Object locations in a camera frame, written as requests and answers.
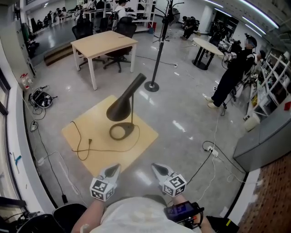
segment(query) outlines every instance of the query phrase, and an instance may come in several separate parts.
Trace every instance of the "wooden step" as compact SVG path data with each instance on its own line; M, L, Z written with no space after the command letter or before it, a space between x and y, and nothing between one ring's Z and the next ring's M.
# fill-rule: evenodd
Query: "wooden step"
M72 45L68 43L46 53L44 56L44 61L45 64L49 66L71 54L73 54Z

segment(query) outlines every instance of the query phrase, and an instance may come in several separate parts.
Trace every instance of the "desk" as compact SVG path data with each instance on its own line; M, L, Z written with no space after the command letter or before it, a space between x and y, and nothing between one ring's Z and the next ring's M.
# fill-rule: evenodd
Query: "desk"
M92 22L92 14L103 12L103 17L105 17L105 13L107 11L112 11L112 9L96 9L96 10L83 11L83 18L85 18L85 14L89 14L89 20L90 20L90 22Z
M63 23L63 19L70 18L71 16L73 18L73 14L69 14L69 15L65 15L65 16L60 17L60 23L62 24Z
M93 89L96 90L97 84L92 59L104 55L105 53L132 46L130 71L133 72L135 66L135 52L137 42L138 41L132 38L121 35L114 31L105 31L79 39L77 41L73 41L71 44L73 47L77 70L80 70L80 66L76 50L78 50L81 54L84 55L85 58L88 59Z
M223 56L223 53L220 50L218 50L218 48L216 46L214 46L213 44L211 44L211 43L209 43L209 42L207 42L207 41L205 41L203 39L200 39L200 38L194 38L193 41L197 45L200 46L199 52L198 52L195 60L192 60L192 63L195 66L197 66L199 69L206 71L208 69L208 66L209 66L210 62L213 59L214 54L217 54L219 56ZM203 62L201 62L201 60L202 60L202 57L203 57L203 55L204 55L206 50L210 52L210 58L209 58L207 64L205 65Z

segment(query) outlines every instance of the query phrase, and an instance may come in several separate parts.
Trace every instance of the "black office chair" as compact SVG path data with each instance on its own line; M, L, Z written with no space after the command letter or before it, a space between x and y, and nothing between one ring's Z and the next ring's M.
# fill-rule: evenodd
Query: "black office chair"
M124 18L128 18L128 17L123 17L119 20L118 24L117 24L117 29L115 32L120 33L124 36L127 36L129 38L132 38L133 34L136 31L136 24L134 23L129 23L129 19L124 19ZM130 63L130 61L128 61L124 55L128 55L129 52L131 51L132 47L127 47L127 48L123 48L123 49L119 49L110 53L106 53L107 56L109 56L108 60L113 60L112 62L109 62L108 64L106 64L103 69L105 70L107 68L107 66L110 66L114 63L118 64L119 70L118 72L121 73L121 66L120 66L120 62L126 62L126 63Z
M28 220L17 233L66 233L51 214L42 214Z
M76 26L72 27L72 31L76 37L77 40L85 38L87 36L93 35L93 23L90 22L88 19L82 19L79 20ZM94 58L93 61L101 61L103 64L105 64L105 61L102 59ZM86 64L88 60L84 58L84 62L80 64L79 66L82 66Z
M75 223L86 211L87 207L81 204L67 204L53 211L53 216L57 223L65 230L71 232Z
M108 27L108 18L102 18L100 20L99 32L110 31L111 27Z

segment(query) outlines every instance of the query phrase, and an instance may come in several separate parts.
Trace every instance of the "white sneaker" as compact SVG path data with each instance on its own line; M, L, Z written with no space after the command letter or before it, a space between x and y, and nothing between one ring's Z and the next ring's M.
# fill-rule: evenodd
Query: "white sneaker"
M211 97L206 96L205 99L209 102L209 103L213 103L214 101L211 99Z
M207 106L209 108L218 108L217 106L214 105L214 103L208 103Z

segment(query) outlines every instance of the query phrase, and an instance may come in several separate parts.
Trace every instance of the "lamp base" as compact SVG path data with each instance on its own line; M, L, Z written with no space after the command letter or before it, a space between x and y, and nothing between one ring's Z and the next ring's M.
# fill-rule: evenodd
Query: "lamp base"
M150 92L156 92L159 90L159 85L154 82L154 85L151 85L151 81L145 83L145 89Z
M122 137L114 137L112 135L112 130L115 128L115 127L121 127L124 129L124 135ZM131 122L122 122L122 123L118 123L118 124L115 124L113 126L111 126L110 130L109 130L109 135L112 139L114 140L117 140L117 141L121 141L125 138L127 138L132 132L133 130L135 129L135 125Z

